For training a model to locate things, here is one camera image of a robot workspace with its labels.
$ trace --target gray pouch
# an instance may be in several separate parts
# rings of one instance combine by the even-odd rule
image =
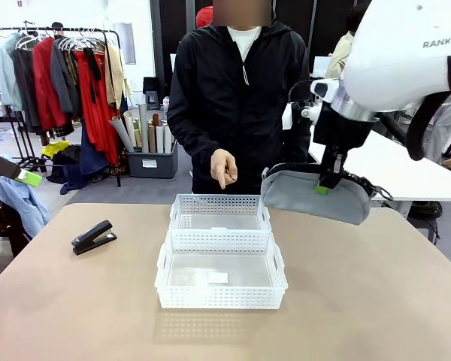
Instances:
[[[369,215],[371,200],[379,190],[365,178],[344,172],[339,184],[327,193],[318,193],[320,165],[281,164],[262,174],[261,196],[266,206],[283,211],[312,214],[359,225]]]

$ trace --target black stapler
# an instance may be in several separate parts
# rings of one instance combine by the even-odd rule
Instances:
[[[76,239],[72,241],[72,246],[74,246],[74,252],[76,255],[88,252],[94,248],[100,247],[103,244],[112,242],[117,239],[117,236],[109,230],[112,228],[112,223],[108,220],[100,222],[98,225],[89,229],[87,232],[79,235]]]

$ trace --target man's hand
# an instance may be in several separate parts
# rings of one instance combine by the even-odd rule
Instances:
[[[238,167],[235,165],[235,158],[223,149],[213,152],[210,158],[210,175],[213,179],[219,181],[223,190],[229,184],[235,183],[238,179]]]

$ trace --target white wall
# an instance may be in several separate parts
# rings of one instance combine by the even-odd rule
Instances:
[[[153,58],[152,19],[149,0],[108,0],[106,4],[106,26],[113,23],[131,23],[134,31],[135,65],[125,65],[131,80],[135,104],[144,102],[144,77],[155,77]]]
[[[103,29],[112,29],[113,23],[131,23],[136,64],[126,65],[125,72],[134,92],[132,101],[144,101],[143,79],[155,76],[149,0],[23,0],[21,8],[17,0],[0,0],[0,27],[22,26],[24,20],[36,26],[59,21],[65,27]]]

